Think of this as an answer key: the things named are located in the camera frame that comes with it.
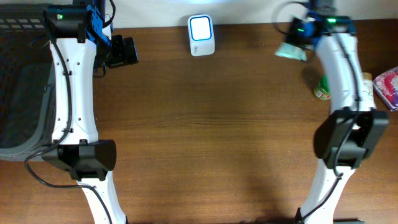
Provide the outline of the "white tube with tan cap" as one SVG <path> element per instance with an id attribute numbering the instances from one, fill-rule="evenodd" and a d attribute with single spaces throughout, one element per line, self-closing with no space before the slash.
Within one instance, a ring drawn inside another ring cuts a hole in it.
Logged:
<path id="1" fill-rule="evenodd" d="M 363 96 L 366 103 L 369 105 L 369 107 L 375 108 L 376 105 L 374 103 L 373 80 L 372 80 L 372 75 L 370 73 L 363 72 L 363 85 L 364 85 Z"/>

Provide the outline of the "purple red pad pack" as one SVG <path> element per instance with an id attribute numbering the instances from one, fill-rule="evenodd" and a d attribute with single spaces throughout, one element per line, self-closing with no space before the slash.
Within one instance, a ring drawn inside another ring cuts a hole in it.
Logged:
<path id="1" fill-rule="evenodd" d="M 385 105 L 391 111 L 397 111 L 397 67 L 377 76 L 373 86 Z"/>

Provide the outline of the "grey plastic mesh basket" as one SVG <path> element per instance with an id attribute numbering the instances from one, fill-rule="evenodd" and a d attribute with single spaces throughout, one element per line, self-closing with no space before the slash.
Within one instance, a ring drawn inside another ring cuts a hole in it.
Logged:
<path id="1" fill-rule="evenodd" d="M 23 161 L 51 142 L 55 74 L 46 4 L 1 5 L 1 159 Z"/>

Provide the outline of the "green lid jar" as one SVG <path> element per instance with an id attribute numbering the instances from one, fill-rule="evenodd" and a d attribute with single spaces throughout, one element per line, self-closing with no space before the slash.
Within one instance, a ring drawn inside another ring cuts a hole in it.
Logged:
<path id="1" fill-rule="evenodd" d="M 313 89 L 314 95 L 320 100 L 329 100 L 330 93 L 326 75 L 323 76 Z"/>

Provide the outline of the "teal wipes packet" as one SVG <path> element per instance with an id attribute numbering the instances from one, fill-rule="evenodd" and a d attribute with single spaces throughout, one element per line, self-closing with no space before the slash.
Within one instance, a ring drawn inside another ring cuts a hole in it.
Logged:
<path id="1" fill-rule="evenodd" d="M 304 49 L 294 46 L 292 44 L 288 44 L 283 42 L 280 47 L 275 52 L 275 55 L 278 57 L 285 57 L 289 59 L 301 60 L 306 61 L 307 55 Z"/>

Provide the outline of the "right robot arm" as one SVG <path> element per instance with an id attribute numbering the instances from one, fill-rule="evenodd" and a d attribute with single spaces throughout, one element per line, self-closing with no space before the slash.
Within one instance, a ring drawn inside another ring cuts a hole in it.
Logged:
<path id="1" fill-rule="evenodd" d="M 389 118 L 365 92 L 354 22 L 337 15 L 333 1 L 304 5 L 306 19 L 293 19 L 285 41 L 313 49 L 325 71 L 331 100 L 330 114 L 313 139 L 318 159 L 313 184 L 294 222 L 333 223 L 347 181 L 373 153 Z"/>

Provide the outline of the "white barcode scanner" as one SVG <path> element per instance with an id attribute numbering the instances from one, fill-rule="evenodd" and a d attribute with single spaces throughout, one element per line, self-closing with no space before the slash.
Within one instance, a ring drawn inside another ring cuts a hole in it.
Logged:
<path id="1" fill-rule="evenodd" d="M 187 27 L 192 56 L 201 57 L 215 52 L 213 21 L 208 14 L 190 16 L 187 20 Z"/>

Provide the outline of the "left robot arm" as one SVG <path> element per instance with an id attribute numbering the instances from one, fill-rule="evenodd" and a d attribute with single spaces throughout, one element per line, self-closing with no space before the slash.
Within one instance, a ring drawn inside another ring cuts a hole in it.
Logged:
<path id="1" fill-rule="evenodd" d="M 116 143 L 100 140 L 93 106 L 94 70 L 138 63 L 132 38 L 113 35 L 104 1 L 50 5 L 43 14 L 55 69 L 52 145 L 39 156 L 68 172 L 95 223 L 127 223 L 116 194 Z"/>

